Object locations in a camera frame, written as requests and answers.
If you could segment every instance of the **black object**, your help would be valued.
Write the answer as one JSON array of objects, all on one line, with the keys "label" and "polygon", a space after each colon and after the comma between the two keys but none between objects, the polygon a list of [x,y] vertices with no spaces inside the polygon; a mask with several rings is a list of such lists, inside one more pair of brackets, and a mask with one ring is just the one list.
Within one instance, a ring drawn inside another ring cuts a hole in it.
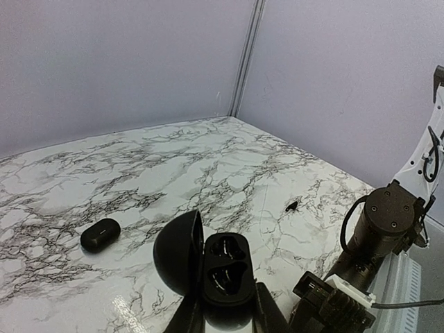
[{"label": "black object", "polygon": [[342,252],[327,278],[336,274],[366,292],[385,256],[399,255],[421,237],[424,204],[423,199],[410,194],[395,180],[371,192],[347,244],[352,255]]},{"label": "black object", "polygon": [[433,103],[436,103],[436,90],[440,85],[444,83],[444,67],[436,66],[435,73],[433,75]]},{"label": "black object", "polygon": [[252,316],[255,281],[247,239],[241,234],[213,234],[205,242],[202,299],[205,318],[221,330],[247,325]]},{"label": "black object", "polygon": [[213,234],[204,249],[199,211],[176,217],[162,229],[154,262],[164,282],[185,296],[164,333],[204,332],[203,318],[219,329],[239,329],[252,317],[257,333],[291,333],[268,289],[255,282],[247,239]]},{"label": "black object", "polygon": [[166,327],[164,333],[201,333],[204,332],[202,306],[196,296],[187,295]]},{"label": "black object", "polygon": [[432,130],[431,126],[428,126],[427,129],[429,130],[430,133],[430,137],[432,139],[432,151],[434,152],[435,155],[435,159],[434,159],[434,171],[433,173],[430,175],[428,175],[427,173],[427,165],[429,164],[430,161],[430,156],[427,156],[424,159],[424,164],[422,165],[422,174],[424,175],[424,179],[426,180],[426,182],[434,182],[436,177],[438,177],[438,170],[439,170],[439,146],[440,146],[440,142],[438,137],[436,136],[435,132]]},{"label": "black object", "polygon": [[86,251],[97,253],[119,238],[119,235],[120,225],[113,219],[103,219],[82,232],[80,244]]},{"label": "black object", "polygon": [[169,222],[154,243],[154,264],[165,282],[181,296],[196,293],[201,275],[203,227],[197,210]]},{"label": "black object", "polygon": [[293,292],[301,297],[290,318],[295,332],[358,333],[375,322],[356,300],[313,273],[305,272]]},{"label": "black object", "polygon": [[384,304],[384,303],[373,303],[373,309],[408,309],[410,307],[430,307],[432,305],[442,305],[444,304],[444,298],[440,300],[420,300],[418,302],[408,302],[408,303],[395,303],[395,304]]},{"label": "black object", "polygon": [[288,212],[289,210],[296,210],[296,208],[298,208],[298,201],[288,205],[287,208],[285,208],[285,212]]},{"label": "black object", "polygon": [[262,282],[256,284],[255,312],[253,314],[254,333],[293,333],[284,315]]},{"label": "black object", "polygon": [[[365,202],[355,231],[345,244],[345,227],[353,209]],[[394,180],[357,200],[347,213],[341,229],[341,253],[325,278],[337,275],[362,293],[366,293],[384,261],[413,243],[423,243],[421,218],[425,201],[416,198]],[[292,327],[299,332],[363,332],[373,324],[356,302],[324,283],[310,272],[293,290],[302,299],[293,311]],[[367,318],[362,327],[355,327],[360,318]]]}]

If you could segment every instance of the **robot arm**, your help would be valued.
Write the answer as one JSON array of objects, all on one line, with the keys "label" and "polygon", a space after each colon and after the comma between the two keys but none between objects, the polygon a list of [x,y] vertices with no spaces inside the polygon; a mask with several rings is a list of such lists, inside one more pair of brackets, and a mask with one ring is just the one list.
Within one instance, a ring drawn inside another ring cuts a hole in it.
[{"label": "robot arm", "polygon": [[[408,251],[415,244],[426,247],[424,217],[434,202],[438,175],[444,163],[444,67],[434,74],[432,117],[419,145],[391,184],[356,201],[341,229],[343,252],[324,280],[306,272],[293,292],[301,297],[292,312],[294,332],[363,332],[372,326],[379,305],[367,292],[384,258]],[[360,203],[364,208],[355,231],[346,243],[345,229]]]}]

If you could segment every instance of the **white marble surface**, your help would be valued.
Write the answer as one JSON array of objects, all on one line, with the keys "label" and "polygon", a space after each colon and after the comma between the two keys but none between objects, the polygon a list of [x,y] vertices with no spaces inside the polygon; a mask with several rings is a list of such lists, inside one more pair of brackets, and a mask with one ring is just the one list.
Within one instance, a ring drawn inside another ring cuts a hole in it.
[{"label": "white marble surface", "polygon": [[[180,297],[153,241],[198,208],[205,236],[240,232],[255,277],[288,317],[300,276],[326,273],[345,212],[371,188],[233,118],[131,130],[0,160],[0,332],[160,333]],[[299,200],[295,212],[285,207]],[[102,253],[80,234],[122,227]]]}]

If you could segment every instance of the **black cable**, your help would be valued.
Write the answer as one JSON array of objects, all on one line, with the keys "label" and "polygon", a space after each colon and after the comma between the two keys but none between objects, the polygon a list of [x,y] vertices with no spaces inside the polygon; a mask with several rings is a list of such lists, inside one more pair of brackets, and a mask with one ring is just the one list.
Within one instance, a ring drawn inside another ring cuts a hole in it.
[{"label": "black cable", "polygon": [[424,175],[424,179],[427,182],[434,182],[436,177],[438,176],[438,169],[439,169],[439,150],[438,150],[439,139],[436,136],[435,132],[432,130],[431,126],[428,126],[427,129],[429,130],[430,137],[432,138],[432,142],[433,142],[432,149],[433,149],[433,151],[435,153],[435,169],[434,169],[434,172],[433,172],[432,176],[429,177],[429,175],[427,175],[427,165],[429,164],[429,158],[426,157],[424,159],[424,164],[422,166],[422,174]]},{"label": "black cable", "polygon": [[424,211],[427,214],[430,211],[430,208],[432,208],[433,204],[435,203],[436,197],[432,194],[430,196],[429,202],[424,207]]},{"label": "black cable", "polygon": [[362,196],[361,198],[356,200],[355,203],[353,204],[353,206],[350,208],[350,210],[345,215],[344,222],[342,223],[341,235],[339,237],[339,241],[341,243],[341,247],[342,247],[343,251],[345,253],[347,253],[348,255],[351,255],[351,256],[356,256],[358,254],[355,251],[350,250],[348,248],[348,246],[347,246],[347,241],[345,240],[345,231],[347,230],[347,223],[348,223],[348,220],[350,220],[350,217],[352,216],[352,214],[355,211],[356,207],[360,203],[365,203],[367,198],[368,198],[368,196]]},{"label": "black cable", "polygon": [[398,303],[398,304],[372,304],[373,309],[407,309],[409,307],[428,307],[430,305],[442,305],[444,304],[444,298],[442,300],[421,300],[419,302],[410,303]]}]

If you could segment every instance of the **open earbud case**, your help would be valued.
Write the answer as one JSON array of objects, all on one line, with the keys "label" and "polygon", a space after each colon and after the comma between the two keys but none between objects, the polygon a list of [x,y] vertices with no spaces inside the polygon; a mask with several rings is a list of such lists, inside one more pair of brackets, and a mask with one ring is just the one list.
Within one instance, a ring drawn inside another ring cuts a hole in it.
[{"label": "open earbud case", "polygon": [[263,283],[256,283],[247,239],[223,232],[204,244],[200,212],[178,216],[159,233],[154,262],[165,284],[184,296],[164,333],[203,333],[205,319],[223,330],[253,319],[254,332],[291,330]]}]

